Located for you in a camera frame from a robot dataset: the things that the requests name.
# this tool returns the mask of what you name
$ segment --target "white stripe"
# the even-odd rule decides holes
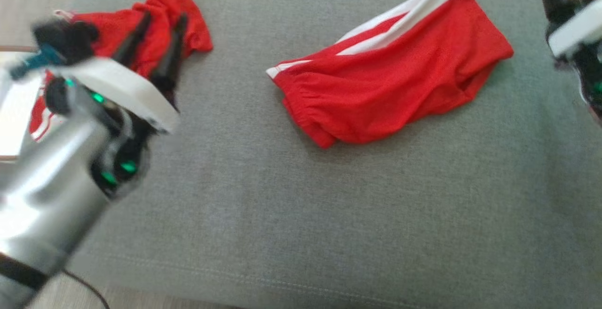
[[[357,45],[351,46],[337,55],[354,55],[367,52],[368,50],[384,48],[407,33],[416,24],[447,1],[448,0],[421,0],[407,15],[395,23],[387,32],[357,43]]]
[[[73,18],[73,13],[70,13],[69,11],[64,11],[62,9],[57,9],[53,11],[52,14],[58,18],[66,20],[67,22],[71,21],[71,19]]]
[[[367,21],[364,24],[355,27],[355,29],[353,29],[352,31],[348,32],[343,37],[341,37],[341,39],[339,41],[337,41],[337,43],[345,41],[347,39],[350,39],[356,35],[359,35],[359,34],[365,32],[365,31],[369,31],[372,28],[381,24],[382,22],[389,20],[390,18],[404,15],[405,13],[408,13],[411,9],[416,7],[416,5],[418,3],[420,3],[421,1],[422,0],[407,0],[406,2],[398,5],[397,7],[393,8],[389,11],[385,11],[384,13],[382,13],[381,15],[378,15],[375,18],[372,18],[372,20]]]
[[[275,78],[278,75],[278,73],[280,73],[281,71],[289,69],[290,67],[294,67],[295,65],[298,65],[301,63],[307,63],[307,62],[311,62],[311,60],[300,60],[300,61],[295,61],[295,62],[290,62],[290,63],[282,63],[282,64],[277,65],[276,67],[269,68],[265,72],[267,73],[267,75],[269,75],[269,77]]]
[[[50,114],[51,112],[47,108],[45,108],[44,111],[41,113],[41,124],[36,129],[36,131],[32,133],[32,138],[34,139],[34,141],[38,141],[41,134],[43,134],[46,128],[49,127]]]
[[[354,46],[351,46],[337,55],[354,55],[360,54],[363,52],[367,52],[368,50],[375,50],[384,48],[409,30],[411,30],[418,22],[427,17],[430,13],[434,12],[435,9],[446,3],[448,0],[407,0],[406,2],[398,5],[397,7],[390,9],[378,15],[372,20],[361,24],[358,27],[353,28],[350,32],[345,34],[343,37],[337,41],[337,43],[350,39],[356,35],[361,34],[362,32],[368,31],[382,22],[389,20],[395,16],[400,16],[406,14],[403,18],[401,18],[398,22],[396,22],[387,32],[376,35],[370,39],[364,40],[360,43],[357,43]],[[295,61],[291,63],[283,63],[279,64],[276,67],[269,68],[267,71],[267,75],[271,78],[275,78],[278,73],[284,71],[290,67],[301,63],[311,62],[311,60],[301,60]]]

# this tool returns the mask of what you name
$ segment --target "wooden floor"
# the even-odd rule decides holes
[[[0,47],[33,46],[32,22],[49,17],[54,9],[69,9],[71,0],[0,0]],[[182,300],[120,287],[99,288],[112,309],[230,309],[221,305]],[[44,288],[30,309],[102,309],[87,289],[65,276]]]

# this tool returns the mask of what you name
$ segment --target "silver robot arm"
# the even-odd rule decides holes
[[[149,22],[145,16],[141,24]],[[185,17],[181,24],[152,82],[127,68],[144,34],[138,30],[113,59],[88,52],[69,64],[55,48],[40,46],[37,59],[11,71],[19,78],[40,63],[51,65],[47,105],[66,121],[28,147],[2,177],[0,308],[24,308],[63,269],[111,201],[144,176],[149,138],[175,130],[173,90]]]

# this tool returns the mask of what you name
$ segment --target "robotic arm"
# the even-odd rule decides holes
[[[602,118],[602,0],[543,0],[555,59],[579,75],[583,101]]]
[[[0,188],[0,308],[23,308],[62,270],[109,203],[144,176],[149,138],[175,130],[173,90],[187,18],[152,82],[127,68],[150,18],[112,59],[91,56],[93,37],[81,34],[93,36],[90,26],[44,24],[36,28],[40,53],[9,72],[20,78],[53,65],[47,105],[66,121],[22,154]]]

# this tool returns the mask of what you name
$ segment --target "black strap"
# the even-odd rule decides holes
[[[39,290],[48,277],[36,269],[0,253],[0,275],[33,290]]]

